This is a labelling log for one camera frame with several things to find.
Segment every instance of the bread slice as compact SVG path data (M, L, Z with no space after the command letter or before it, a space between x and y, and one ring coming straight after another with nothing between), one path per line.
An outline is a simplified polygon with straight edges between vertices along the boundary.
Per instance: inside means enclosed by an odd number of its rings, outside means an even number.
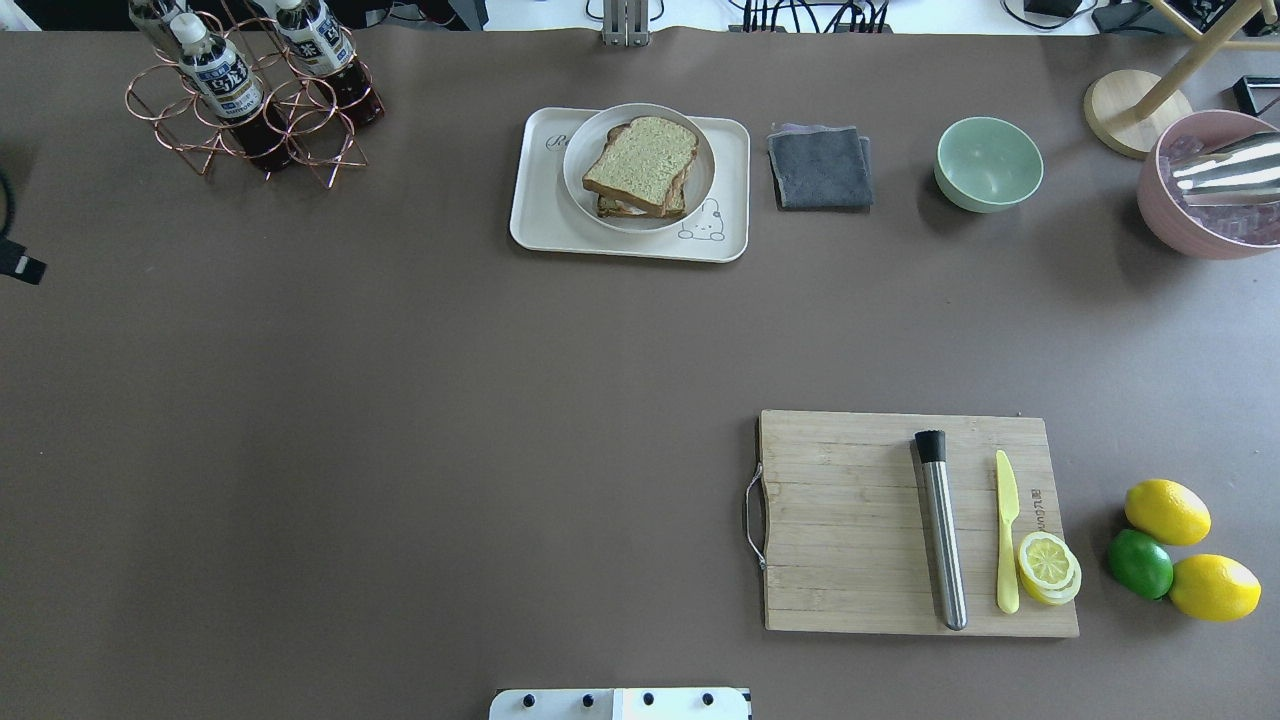
M671 205L663 206L662 215L650 215L622 200L613 200L603 195L595 196L595 215L599 218L684 218L685 217L685 179L689 177L689 168L676 176L673 181L676 193L671 199Z
M698 155L698 136L680 123L644 115L616 135L611 131L611 137L582 176L582 187L650 217L667 217L667 208L684 191L684 182L677 179Z

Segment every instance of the gray cloth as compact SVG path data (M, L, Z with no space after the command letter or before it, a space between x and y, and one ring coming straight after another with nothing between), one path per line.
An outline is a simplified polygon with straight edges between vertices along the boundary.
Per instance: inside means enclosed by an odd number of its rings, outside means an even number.
M768 142L783 209L867 208L876 201L870 140L858 128L785 124Z

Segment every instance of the lemon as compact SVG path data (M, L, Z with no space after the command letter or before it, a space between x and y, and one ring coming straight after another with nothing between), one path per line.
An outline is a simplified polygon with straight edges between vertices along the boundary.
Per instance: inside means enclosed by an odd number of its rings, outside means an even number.
M1258 606L1262 584L1248 568L1221 555L1193 555L1174 564L1169 600L1192 618L1228 623Z
M1044 532L1028 533L1018 546L1018 575L1033 600L1065 605L1080 592L1080 561L1062 538Z
M1018 546L1018 566L1041 589L1059 591L1071 582L1071 550L1055 534L1028 533Z
M1208 534L1208 507L1194 492L1174 480L1143 480L1124 500L1133 527L1165 544L1194 544Z
M1019 573L1023 579L1023 589L1027 594L1032 596L1032 600L1043 602L1044 605L1066 605L1075 600L1075 596L1080 593L1080 580L1083 574L1076 569L1075 574L1071 575L1071 582L1060 591L1046 591L1041 589L1027 580L1027 575Z

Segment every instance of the lemon slice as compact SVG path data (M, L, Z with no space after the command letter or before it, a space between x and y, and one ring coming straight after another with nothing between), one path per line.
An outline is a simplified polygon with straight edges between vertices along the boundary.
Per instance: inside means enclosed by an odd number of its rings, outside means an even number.
M1027 591L1027 594L1032 596L1032 600L1043 602L1044 605L1066 605L1075 600L1075 596L1080 592L1080 564L1074 555L1071 556L1071 568L1074 570L1071 582L1060 591L1041 589L1027 579L1027 574L1019 573L1019 575L1023 578L1023 588Z
M1041 591L1060 591L1071 584L1080 564L1062 538L1037 530L1028 533L1018 547L1018 569Z

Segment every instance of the plastic bottle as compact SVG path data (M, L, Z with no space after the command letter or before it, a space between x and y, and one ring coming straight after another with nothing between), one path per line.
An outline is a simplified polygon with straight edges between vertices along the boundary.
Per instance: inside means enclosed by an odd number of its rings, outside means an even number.
M178 61L182 46L174 38L169 23L186 12L187 0L129 0L129 20L174 63Z
M333 100L357 128L385 114L365 68L324 0L278 0L276 27L302 69L333 87Z
M187 74L219 118L225 120L255 167L275 172L292 159L285 147L279 111L266 104L262 83L250 70L236 45L211 35L204 20L182 13L170 23L182 44L178 69Z

